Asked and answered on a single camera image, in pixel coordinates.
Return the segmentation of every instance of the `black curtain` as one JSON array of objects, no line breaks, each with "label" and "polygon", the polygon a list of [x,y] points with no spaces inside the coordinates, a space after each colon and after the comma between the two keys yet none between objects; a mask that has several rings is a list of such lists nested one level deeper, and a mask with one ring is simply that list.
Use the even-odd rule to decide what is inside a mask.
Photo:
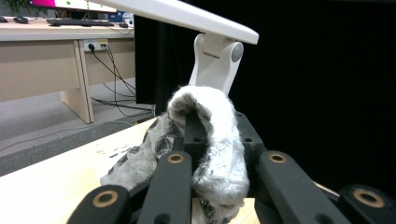
[{"label": "black curtain", "polygon": [[[331,189],[364,184],[396,198],[396,5],[193,4],[260,34],[258,45],[244,45],[229,96],[269,149],[288,153],[312,179]],[[145,28],[136,23],[136,69],[143,57],[139,29]],[[196,34],[184,32],[174,30],[174,36],[186,38],[173,43],[177,62],[167,64],[182,64],[184,79],[166,80],[172,87],[166,97],[188,82],[193,67]],[[153,52],[152,42],[145,46]],[[136,70],[139,91],[154,89],[155,76],[146,77],[149,87],[139,87],[146,71]]]},{"label": "black curtain", "polygon": [[136,97],[139,104],[155,104],[156,115],[190,81],[197,31],[134,16]]}]

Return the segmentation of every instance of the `white plastic bracket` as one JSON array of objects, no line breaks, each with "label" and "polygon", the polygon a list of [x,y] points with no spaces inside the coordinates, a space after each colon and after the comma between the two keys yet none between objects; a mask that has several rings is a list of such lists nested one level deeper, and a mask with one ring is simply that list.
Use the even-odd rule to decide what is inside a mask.
[{"label": "white plastic bracket", "polygon": [[209,86],[228,95],[244,47],[223,35],[199,34],[194,41],[195,65],[190,85]]}]

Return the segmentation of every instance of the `monitor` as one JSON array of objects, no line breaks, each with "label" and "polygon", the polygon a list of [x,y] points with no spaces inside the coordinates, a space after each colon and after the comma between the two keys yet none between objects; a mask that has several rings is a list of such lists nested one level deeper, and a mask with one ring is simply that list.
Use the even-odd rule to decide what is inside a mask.
[{"label": "monitor", "polygon": [[30,7],[73,10],[81,12],[117,13],[114,7],[106,7],[83,0],[28,0]]}]

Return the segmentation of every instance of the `crumpled fabric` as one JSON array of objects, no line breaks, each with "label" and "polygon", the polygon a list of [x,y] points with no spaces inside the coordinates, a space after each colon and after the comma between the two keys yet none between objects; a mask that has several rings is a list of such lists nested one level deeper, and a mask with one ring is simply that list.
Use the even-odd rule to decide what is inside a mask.
[{"label": "crumpled fabric", "polygon": [[199,195],[192,201],[192,223],[229,223],[244,205],[249,181],[244,147],[230,99],[210,87],[185,86],[176,91],[167,111],[148,128],[143,143],[132,147],[101,178],[101,184],[128,190],[154,175],[157,160],[172,151],[175,137],[183,137],[185,118],[196,111],[207,133],[207,148],[191,185]]}]

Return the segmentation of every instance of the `brass screw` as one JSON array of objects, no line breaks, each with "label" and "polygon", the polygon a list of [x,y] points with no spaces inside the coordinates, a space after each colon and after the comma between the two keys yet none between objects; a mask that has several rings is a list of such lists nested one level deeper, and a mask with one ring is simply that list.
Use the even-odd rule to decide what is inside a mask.
[{"label": "brass screw", "polygon": [[366,189],[355,189],[353,196],[361,203],[374,208],[381,208],[385,206],[384,200],[379,197],[376,193]]},{"label": "brass screw", "polygon": [[98,193],[94,198],[93,198],[93,206],[98,207],[98,208],[103,208],[103,207],[108,207],[111,204],[113,204],[117,199],[119,198],[119,194],[115,190],[105,190],[100,193]]},{"label": "brass screw", "polygon": [[168,156],[168,161],[170,163],[176,164],[176,163],[183,162],[184,161],[184,157],[182,155],[180,155],[180,154],[172,154],[172,155]]},{"label": "brass screw", "polygon": [[276,163],[284,163],[287,160],[286,157],[284,157],[284,156],[282,156],[280,154],[276,154],[276,153],[270,154],[268,156],[268,159],[270,159],[270,161],[273,161],[273,162],[276,162]]}]

